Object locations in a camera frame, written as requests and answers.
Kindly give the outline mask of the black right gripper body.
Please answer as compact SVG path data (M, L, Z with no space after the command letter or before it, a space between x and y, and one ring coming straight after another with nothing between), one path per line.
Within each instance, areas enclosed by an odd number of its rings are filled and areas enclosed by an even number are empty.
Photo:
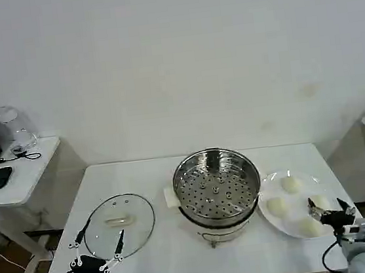
M344 227L345 225L352 225L355 221L355 216L347 214L344 211L325 211L320 218L323 225L331 227Z

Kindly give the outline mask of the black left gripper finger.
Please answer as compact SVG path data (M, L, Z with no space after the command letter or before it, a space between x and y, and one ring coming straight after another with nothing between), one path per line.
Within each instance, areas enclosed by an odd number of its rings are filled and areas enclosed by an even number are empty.
M114 257L100 267L100 272L110 273L110 270L112 268L115 268L115 266L122 262L122 260L124 259L124 257L122 256L124 235L125 230L122 229L119 233L119 241L117 242L117 246L115 248Z
M81 258L81 252L79 250L80 250L80 246L83 241L83 238L85 236L85 233L87 231L87 228L90 224L90 220L91 220L91 217L89 217L86 220L85 225L78 232L77 237L74 239L74 241L68 245L69 249L72 249L75 251L75 258L70 262L70 267L72 267L72 268L74 268L75 266L80 267L83 265L82 258Z

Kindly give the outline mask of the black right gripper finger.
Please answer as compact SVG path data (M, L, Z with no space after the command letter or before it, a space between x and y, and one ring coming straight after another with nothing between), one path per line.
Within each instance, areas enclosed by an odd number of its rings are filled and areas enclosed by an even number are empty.
M346 222L349 221L355 221L356 218L356 208L350 206L347 202L344 200L337 198L337 202L339 203L340 207L342 208L342 214L345 218Z
M325 210L320 207L317 207L317 205L314 203L314 201L311 198L307 199L307 205L308 205L309 215L313 219L321 222L321 219L322 219L322 216L324 215Z

